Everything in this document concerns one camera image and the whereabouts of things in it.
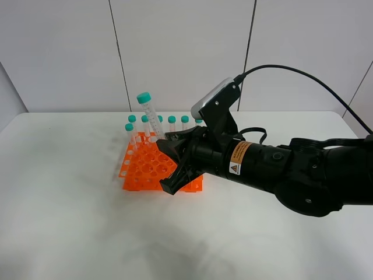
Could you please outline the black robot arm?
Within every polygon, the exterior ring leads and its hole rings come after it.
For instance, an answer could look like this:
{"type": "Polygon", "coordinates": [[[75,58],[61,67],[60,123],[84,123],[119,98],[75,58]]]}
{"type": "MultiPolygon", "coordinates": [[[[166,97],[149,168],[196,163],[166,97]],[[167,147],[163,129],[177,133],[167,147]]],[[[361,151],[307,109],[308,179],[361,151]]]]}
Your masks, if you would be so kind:
{"type": "Polygon", "coordinates": [[[288,145],[248,142],[242,131],[207,127],[168,132],[157,141],[177,167],[160,180],[175,194],[209,173],[273,194],[302,215],[323,217],[345,205],[372,204],[372,136],[317,141],[293,138],[288,145]]]}

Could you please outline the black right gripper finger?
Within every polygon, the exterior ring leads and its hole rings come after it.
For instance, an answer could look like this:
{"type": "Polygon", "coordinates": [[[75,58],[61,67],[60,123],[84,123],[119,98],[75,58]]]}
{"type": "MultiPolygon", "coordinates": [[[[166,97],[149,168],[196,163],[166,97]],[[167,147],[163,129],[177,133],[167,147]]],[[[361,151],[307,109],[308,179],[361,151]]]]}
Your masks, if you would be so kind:
{"type": "Polygon", "coordinates": [[[169,177],[160,180],[160,185],[164,192],[174,195],[200,175],[201,171],[194,167],[179,164],[169,177]]]}

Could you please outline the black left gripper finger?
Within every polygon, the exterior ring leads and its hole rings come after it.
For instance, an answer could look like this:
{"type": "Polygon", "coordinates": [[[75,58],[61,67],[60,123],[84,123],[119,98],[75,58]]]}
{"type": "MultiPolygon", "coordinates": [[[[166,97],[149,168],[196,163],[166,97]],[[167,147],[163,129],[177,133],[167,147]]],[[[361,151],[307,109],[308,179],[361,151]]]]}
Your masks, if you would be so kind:
{"type": "Polygon", "coordinates": [[[200,144],[201,126],[168,132],[165,137],[156,142],[160,152],[168,156],[178,167],[200,168],[196,149],[200,144]]]}

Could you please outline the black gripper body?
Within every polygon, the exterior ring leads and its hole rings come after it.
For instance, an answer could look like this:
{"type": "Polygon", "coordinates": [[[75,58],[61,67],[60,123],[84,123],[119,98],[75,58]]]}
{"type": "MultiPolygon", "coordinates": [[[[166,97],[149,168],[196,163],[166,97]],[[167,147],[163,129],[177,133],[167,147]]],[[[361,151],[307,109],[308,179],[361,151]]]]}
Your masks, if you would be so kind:
{"type": "Polygon", "coordinates": [[[180,173],[196,178],[208,173],[224,177],[224,143],[207,126],[180,132],[180,173]]]}

